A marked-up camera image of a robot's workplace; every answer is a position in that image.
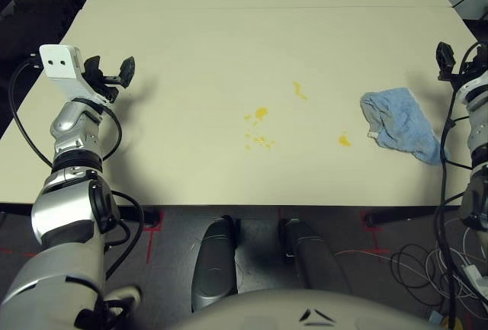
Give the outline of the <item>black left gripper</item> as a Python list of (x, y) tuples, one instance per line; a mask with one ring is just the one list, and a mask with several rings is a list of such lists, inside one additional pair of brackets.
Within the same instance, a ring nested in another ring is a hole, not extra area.
[(90, 79), (90, 86), (96, 94), (108, 102), (115, 102), (119, 91), (117, 85), (128, 88), (135, 74), (135, 59), (133, 56), (125, 59), (121, 66), (119, 76), (103, 76), (99, 69), (101, 57), (92, 56), (84, 61), (84, 78)]

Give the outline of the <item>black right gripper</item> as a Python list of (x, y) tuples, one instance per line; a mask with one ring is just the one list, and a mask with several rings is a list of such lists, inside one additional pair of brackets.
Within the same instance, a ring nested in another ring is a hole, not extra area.
[(487, 42), (477, 42), (474, 49), (476, 55), (473, 60), (463, 63), (459, 73), (454, 75), (452, 73), (455, 65), (454, 51), (449, 44), (439, 42), (436, 48), (436, 61), (439, 67), (438, 80), (454, 80), (455, 86), (462, 86), (479, 78), (487, 70)]

